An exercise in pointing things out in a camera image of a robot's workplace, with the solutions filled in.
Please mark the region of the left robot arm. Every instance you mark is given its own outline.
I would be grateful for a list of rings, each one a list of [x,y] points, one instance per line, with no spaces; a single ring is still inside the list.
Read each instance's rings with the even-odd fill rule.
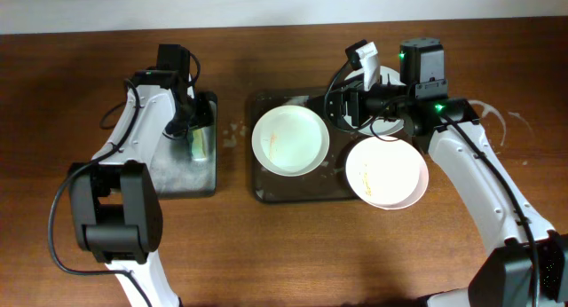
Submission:
[[[161,200],[214,194],[217,96],[197,91],[193,53],[162,44],[154,65],[124,82],[122,114],[91,161],[71,166],[75,237],[113,274],[133,306],[179,306],[158,247]]]

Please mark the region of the pinkish white plate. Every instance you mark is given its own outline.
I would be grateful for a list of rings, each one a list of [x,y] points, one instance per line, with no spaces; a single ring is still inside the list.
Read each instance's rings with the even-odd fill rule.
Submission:
[[[384,210],[413,206],[426,193],[430,179],[425,160],[412,145],[375,137],[350,150],[345,175],[356,196]]]

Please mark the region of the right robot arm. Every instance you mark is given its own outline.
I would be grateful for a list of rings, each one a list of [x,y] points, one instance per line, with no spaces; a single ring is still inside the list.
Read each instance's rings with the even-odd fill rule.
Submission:
[[[420,151],[445,172],[488,253],[466,288],[423,298],[425,306],[565,306],[567,237],[523,196],[501,165],[470,102],[450,98],[438,39],[405,40],[399,83],[383,83],[378,50],[361,40],[345,50],[356,76],[333,77],[323,115],[343,132],[401,120]]]

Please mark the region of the green yellow sponge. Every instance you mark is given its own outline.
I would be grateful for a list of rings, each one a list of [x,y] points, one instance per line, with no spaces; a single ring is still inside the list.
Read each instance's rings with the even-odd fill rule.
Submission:
[[[195,161],[203,161],[207,158],[208,148],[204,129],[193,130],[189,138],[191,157]]]

